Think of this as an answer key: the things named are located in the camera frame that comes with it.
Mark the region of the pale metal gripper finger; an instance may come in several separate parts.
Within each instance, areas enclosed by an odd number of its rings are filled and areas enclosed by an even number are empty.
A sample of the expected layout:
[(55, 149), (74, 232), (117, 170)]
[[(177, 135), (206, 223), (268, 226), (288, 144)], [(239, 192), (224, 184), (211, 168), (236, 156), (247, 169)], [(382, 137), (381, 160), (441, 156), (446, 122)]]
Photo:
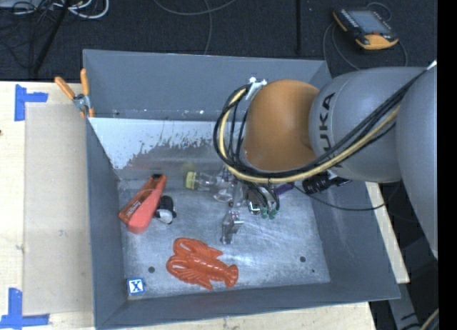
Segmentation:
[(231, 244), (233, 236), (238, 233), (243, 224), (244, 221), (241, 219), (240, 212), (229, 210), (221, 223), (221, 243), (224, 245)]
[(216, 192), (213, 194), (213, 198), (221, 203), (229, 203), (234, 201), (237, 195), (238, 184), (236, 182), (231, 182), (230, 184), (222, 184), (216, 189)]

